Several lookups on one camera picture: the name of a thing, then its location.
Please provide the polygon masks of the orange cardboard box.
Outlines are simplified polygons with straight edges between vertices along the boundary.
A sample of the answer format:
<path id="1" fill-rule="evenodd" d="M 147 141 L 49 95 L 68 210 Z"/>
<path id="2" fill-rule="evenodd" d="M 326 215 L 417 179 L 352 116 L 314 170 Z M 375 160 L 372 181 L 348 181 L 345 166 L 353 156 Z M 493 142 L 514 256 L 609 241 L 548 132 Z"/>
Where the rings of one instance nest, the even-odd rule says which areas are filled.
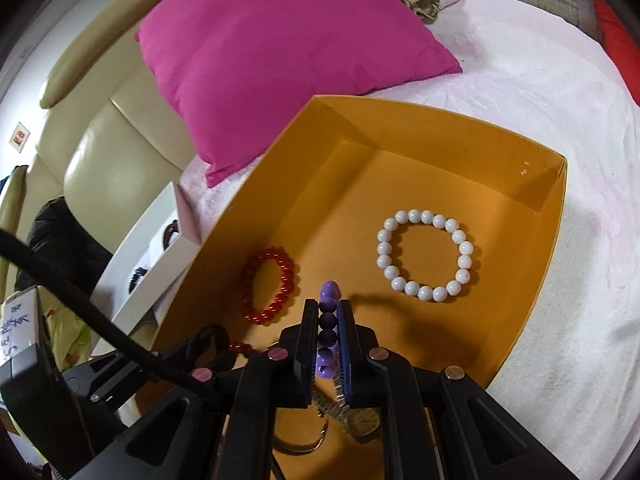
<path id="1" fill-rule="evenodd" d="M 244 366 L 198 400 L 201 466 L 215 479 L 566 479 L 568 469 L 488 393 L 521 333 L 558 236 L 566 160 L 524 136 L 436 108 L 316 96 L 208 234 L 154 344 L 209 323 L 276 345 L 318 302 L 314 383 L 340 378 L 337 307 L 413 366 L 417 408 L 376 408 L 361 444 L 306 408 L 240 395 Z M 272 438 L 326 442 L 306 456 Z"/>

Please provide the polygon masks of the red pillow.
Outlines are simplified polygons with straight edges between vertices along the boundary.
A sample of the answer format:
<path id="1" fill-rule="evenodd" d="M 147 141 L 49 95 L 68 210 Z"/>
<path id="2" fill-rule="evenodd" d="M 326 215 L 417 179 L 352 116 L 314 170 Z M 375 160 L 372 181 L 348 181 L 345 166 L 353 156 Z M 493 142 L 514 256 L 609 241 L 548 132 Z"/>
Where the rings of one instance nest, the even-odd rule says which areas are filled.
<path id="1" fill-rule="evenodd" d="M 623 23 L 604 0 L 593 0 L 603 47 L 622 76 L 634 102 L 639 104 L 640 52 Z"/>

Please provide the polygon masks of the magenta pillow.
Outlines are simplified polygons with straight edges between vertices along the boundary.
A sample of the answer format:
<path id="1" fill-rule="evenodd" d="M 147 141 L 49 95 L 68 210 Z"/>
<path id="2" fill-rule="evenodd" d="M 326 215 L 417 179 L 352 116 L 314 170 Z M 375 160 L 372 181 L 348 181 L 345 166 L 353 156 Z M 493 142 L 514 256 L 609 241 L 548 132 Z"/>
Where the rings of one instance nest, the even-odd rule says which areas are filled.
<path id="1" fill-rule="evenodd" d="M 211 186 L 267 151 L 317 94 L 461 70 L 400 0 L 163 0 L 136 38 Z"/>

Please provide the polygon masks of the white jewelry box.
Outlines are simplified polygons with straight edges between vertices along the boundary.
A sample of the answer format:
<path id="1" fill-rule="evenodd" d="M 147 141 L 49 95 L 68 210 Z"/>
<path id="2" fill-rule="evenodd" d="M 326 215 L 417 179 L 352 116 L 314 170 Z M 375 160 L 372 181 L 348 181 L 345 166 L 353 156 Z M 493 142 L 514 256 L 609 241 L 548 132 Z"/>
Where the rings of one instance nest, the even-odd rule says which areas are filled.
<path id="1" fill-rule="evenodd" d="M 150 348 L 155 311 L 200 250 L 201 237 L 180 188 L 169 183 L 119 245 L 91 302 L 116 327 Z"/>

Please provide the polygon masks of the pink white bed blanket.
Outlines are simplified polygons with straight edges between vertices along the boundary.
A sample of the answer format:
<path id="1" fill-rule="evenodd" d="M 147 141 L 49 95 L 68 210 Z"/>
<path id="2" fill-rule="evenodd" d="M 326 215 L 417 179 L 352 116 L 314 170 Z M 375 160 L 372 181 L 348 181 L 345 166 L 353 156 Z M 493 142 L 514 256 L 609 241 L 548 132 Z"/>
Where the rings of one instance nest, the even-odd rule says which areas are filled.
<path id="1" fill-rule="evenodd" d="M 434 35 L 460 74 L 311 100 L 202 247 L 158 342 L 218 322 L 255 346 L 324 281 L 416 366 L 464 368 L 578 477 L 639 437 L 639 110 L 602 48 L 514 0 L 460 0 Z M 394 292 L 376 233 L 399 209 L 457 219 L 462 294 Z"/>

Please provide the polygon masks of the gold bangle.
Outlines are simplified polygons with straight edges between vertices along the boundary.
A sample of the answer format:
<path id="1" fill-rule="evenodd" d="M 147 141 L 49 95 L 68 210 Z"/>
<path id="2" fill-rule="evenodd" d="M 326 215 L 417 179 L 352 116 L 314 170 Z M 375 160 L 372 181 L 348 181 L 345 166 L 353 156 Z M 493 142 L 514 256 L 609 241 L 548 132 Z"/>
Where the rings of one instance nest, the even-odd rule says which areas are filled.
<path id="1" fill-rule="evenodd" d="M 326 442 L 330 426 L 329 419 L 326 417 L 321 417 L 320 422 L 321 425 L 313 438 L 281 438 L 275 434 L 272 438 L 273 449 L 281 454 L 296 457 L 310 455 L 319 451 L 324 442 Z"/>

